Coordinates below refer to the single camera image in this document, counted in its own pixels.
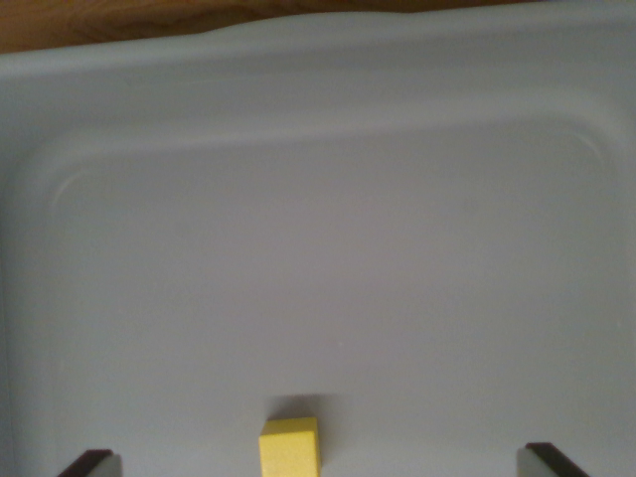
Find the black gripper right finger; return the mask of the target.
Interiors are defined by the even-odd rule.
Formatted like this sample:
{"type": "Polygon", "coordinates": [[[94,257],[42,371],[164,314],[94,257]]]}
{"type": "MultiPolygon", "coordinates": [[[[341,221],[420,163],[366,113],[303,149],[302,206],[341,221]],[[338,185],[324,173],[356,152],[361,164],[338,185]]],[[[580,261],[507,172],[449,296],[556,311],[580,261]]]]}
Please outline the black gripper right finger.
{"type": "Polygon", "coordinates": [[[550,442],[529,442],[517,450],[518,477],[589,477],[550,442]]]}

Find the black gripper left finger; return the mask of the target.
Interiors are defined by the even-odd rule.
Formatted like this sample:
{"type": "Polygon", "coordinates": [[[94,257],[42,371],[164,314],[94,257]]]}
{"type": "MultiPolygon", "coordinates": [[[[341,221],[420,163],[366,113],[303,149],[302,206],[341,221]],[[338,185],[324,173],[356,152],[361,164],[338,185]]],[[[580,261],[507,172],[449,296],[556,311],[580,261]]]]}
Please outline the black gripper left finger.
{"type": "Polygon", "coordinates": [[[110,449],[89,449],[59,477],[121,477],[121,456],[110,449]]]}

